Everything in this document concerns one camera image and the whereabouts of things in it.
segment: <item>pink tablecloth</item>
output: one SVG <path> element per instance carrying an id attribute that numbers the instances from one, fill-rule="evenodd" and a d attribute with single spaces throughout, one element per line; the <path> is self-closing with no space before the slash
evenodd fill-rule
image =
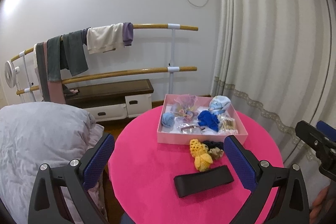
<path id="1" fill-rule="evenodd" d="M 122 131 L 109 160 L 115 197 L 136 224 L 229 223 L 250 194 L 224 156 L 212 167 L 227 165 L 234 182 L 179 198 L 174 177 L 197 172 L 186 145 L 157 143 L 162 107 L 147 111 Z M 278 147 L 270 135 L 251 118 L 239 113 L 249 136 L 244 147 L 258 160 L 283 167 Z M 256 223 L 265 220 L 276 194 L 272 189 Z"/>

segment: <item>curtain lace trim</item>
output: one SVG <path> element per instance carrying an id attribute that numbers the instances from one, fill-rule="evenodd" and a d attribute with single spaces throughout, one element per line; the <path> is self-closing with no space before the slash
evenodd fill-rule
<path id="1" fill-rule="evenodd" d="M 300 142 L 300 139 L 295 135 L 295 128 L 286 126 L 281 121 L 278 114 L 265 110 L 262 102 L 252 100 L 247 93 L 236 90 L 236 86 L 233 84 L 225 84 L 224 82 L 220 81 L 218 77 L 215 77 L 215 83 L 219 83 L 219 85 L 223 86 L 226 90 L 233 90 L 234 96 L 244 99 L 249 106 L 258 108 L 261 111 L 260 115 L 262 117 L 273 120 L 276 123 L 280 132 L 284 134 L 289 134 L 292 137 L 292 143 L 294 145 L 298 144 L 298 150 L 306 150 L 305 155 L 309 161 L 315 160 L 319 162 L 316 156 L 312 153 L 311 148 L 307 144 Z"/>

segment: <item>towel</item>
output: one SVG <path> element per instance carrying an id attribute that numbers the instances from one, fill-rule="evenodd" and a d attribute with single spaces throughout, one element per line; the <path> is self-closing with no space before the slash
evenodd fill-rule
<path id="1" fill-rule="evenodd" d="M 37 57 L 36 57 L 36 45 L 34 45 L 34 51 L 33 51 L 33 61 L 34 61 L 34 71 L 35 71 L 35 74 L 37 76 L 37 80 L 39 82 L 39 87 L 41 87 L 41 81 L 40 81 L 40 74 L 39 74 L 39 69 L 38 69 L 38 66 L 37 66 Z"/>
<path id="2" fill-rule="evenodd" d="M 40 79 L 40 91 L 45 102 L 50 102 L 50 95 L 48 89 L 48 76 L 46 72 L 46 66 L 44 61 L 44 49 L 43 43 L 36 44 L 36 63 Z"/>
<path id="3" fill-rule="evenodd" d="M 63 46 L 68 69 L 72 76 L 76 76 L 89 69 L 83 49 L 82 31 L 64 34 Z"/>
<path id="4" fill-rule="evenodd" d="M 89 54 L 125 47 L 123 26 L 123 23 L 118 23 L 110 26 L 89 28 L 86 35 Z"/>
<path id="5" fill-rule="evenodd" d="M 86 35 L 87 35 L 87 30 L 88 30 L 89 28 L 86 28 L 86 29 L 84 29 L 84 30 L 82 30 L 82 43 L 83 43 L 83 45 L 86 45 L 87 46 L 87 40 L 86 40 Z"/>
<path id="6" fill-rule="evenodd" d="M 125 22 L 123 26 L 123 41 L 125 46 L 131 46 L 133 42 L 133 24 Z"/>
<path id="7" fill-rule="evenodd" d="M 60 42 L 59 46 L 60 46 L 60 49 L 59 49 L 59 68 L 61 70 L 69 69 L 67 56 L 65 55 L 64 43 L 63 43 L 62 39 L 61 39 L 61 42 Z"/>
<path id="8" fill-rule="evenodd" d="M 47 42 L 43 42 L 43 51 L 44 51 L 44 62 L 45 67 L 48 68 L 48 49 L 47 49 Z M 50 100 L 48 102 L 58 103 L 58 104 L 65 104 L 65 98 L 63 94 L 63 86 L 62 81 L 48 81 L 48 90 Z"/>
<path id="9" fill-rule="evenodd" d="M 60 81 L 61 71 L 60 71 L 60 41 L 61 36 L 53 37 L 47 41 L 47 52 L 48 54 L 48 81 Z"/>

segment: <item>human hand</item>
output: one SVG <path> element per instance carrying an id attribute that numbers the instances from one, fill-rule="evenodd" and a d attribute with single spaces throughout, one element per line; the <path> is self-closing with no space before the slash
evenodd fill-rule
<path id="1" fill-rule="evenodd" d="M 328 193 L 328 189 L 329 186 L 327 186 L 326 188 L 323 188 L 319 194 L 317 195 L 316 199 L 313 202 L 313 209 L 310 212 L 309 215 L 309 223 L 313 224 L 316 221 L 317 216 L 319 215 L 321 209 L 322 209 L 322 205 L 323 205 L 323 201 L 326 199 L 327 197 L 327 193 Z M 325 206 L 325 210 L 328 211 L 331 207 L 331 205 L 333 204 L 334 200 L 331 199 L 327 202 L 326 206 Z"/>

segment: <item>curtain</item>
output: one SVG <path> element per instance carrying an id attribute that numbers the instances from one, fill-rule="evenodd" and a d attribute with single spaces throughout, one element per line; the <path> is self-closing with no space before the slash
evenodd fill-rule
<path id="1" fill-rule="evenodd" d="M 261 124 L 285 166 L 293 160 L 304 165 L 310 203 L 329 180 L 294 128 L 300 120 L 316 125 L 334 107 L 328 105 L 336 99 L 332 9 L 332 0 L 221 2 L 212 95 L 230 97 L 238 111 Z"/>

